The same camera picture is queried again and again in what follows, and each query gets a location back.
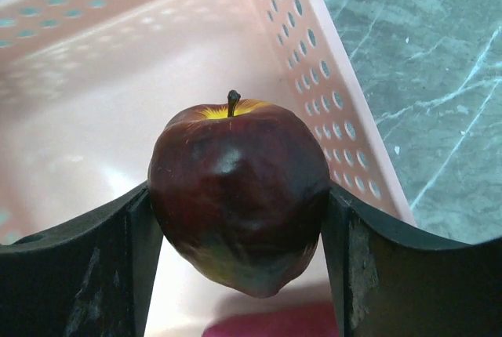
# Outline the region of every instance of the dark pink object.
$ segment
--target dark pink object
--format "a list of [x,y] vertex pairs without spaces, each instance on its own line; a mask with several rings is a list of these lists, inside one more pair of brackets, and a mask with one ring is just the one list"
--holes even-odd
[[273,313],[237,315],[207,328],[202,337],[338,337],[333,304],[315,303]]

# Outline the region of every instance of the plastic basket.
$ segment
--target plastic basket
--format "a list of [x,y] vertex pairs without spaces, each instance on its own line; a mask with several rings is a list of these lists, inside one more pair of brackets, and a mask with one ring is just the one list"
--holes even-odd
[[[0,242],[124,194],[176,112],[230,89],[294,111],[333,180],[415,224],[323,0],[0,0],[0,208],[11,216]],[[147,335],[328,299],[325,284],[320,247],[284,295],[225,308],[233,291],[164,245]]]

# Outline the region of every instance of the marble surface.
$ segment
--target marble surface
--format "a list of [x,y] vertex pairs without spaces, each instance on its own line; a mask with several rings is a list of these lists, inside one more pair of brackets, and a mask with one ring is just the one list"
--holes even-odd
[[502,0],[325,0],[419,226],[502,234]]

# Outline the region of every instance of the brown stem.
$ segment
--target brown stem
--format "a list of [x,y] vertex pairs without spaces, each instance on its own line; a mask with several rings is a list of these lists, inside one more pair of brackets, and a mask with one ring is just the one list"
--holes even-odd
[[231,118],[232,116],[234,116],[235,106],[237,105],[237,102],[241,100],[241,95],[235,90],[231,90],[228,93],[227,98],[228,98],[228,117]]

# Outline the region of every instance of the yellow area around stem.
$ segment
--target yellow area around stem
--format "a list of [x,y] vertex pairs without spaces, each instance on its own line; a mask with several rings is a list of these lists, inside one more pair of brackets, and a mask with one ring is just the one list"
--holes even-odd
[[[264,102],[263,100],[243,100],[242,102],[237,103],[234,116],[247,114],[257,108],[270,105],[270,103]],[[202,111],[202,115],[206,119],[225,119],[228,117],[228,105],[225,104],[218,108],[207,108]]]

